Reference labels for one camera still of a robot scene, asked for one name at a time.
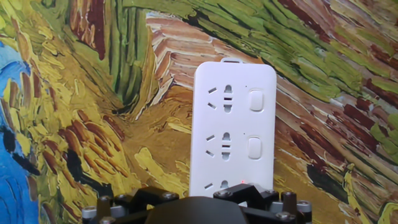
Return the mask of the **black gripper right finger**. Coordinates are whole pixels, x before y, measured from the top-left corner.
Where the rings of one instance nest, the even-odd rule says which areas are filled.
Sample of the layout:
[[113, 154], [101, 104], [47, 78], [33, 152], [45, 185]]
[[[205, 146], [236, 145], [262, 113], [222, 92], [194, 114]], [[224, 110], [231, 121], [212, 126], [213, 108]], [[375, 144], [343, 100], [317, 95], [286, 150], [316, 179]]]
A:
[[298, 200], [295, 192], [280, 193], [254, 184], [239, 184], [219, 190], [213, 197], [238, 205], [248, 223], [312, 224], [312, 204]]

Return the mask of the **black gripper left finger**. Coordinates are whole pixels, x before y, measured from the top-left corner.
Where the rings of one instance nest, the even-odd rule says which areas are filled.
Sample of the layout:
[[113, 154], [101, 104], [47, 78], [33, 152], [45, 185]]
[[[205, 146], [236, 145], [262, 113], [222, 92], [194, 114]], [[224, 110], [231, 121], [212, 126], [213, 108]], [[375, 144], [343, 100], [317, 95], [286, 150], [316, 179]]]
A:
[[83, 224], [145, 223], [153, 207], [179, 199], [179, 194], [157, 187], [134, 189], [128, 194], [101, 196], [95, 206], [82, 209]]

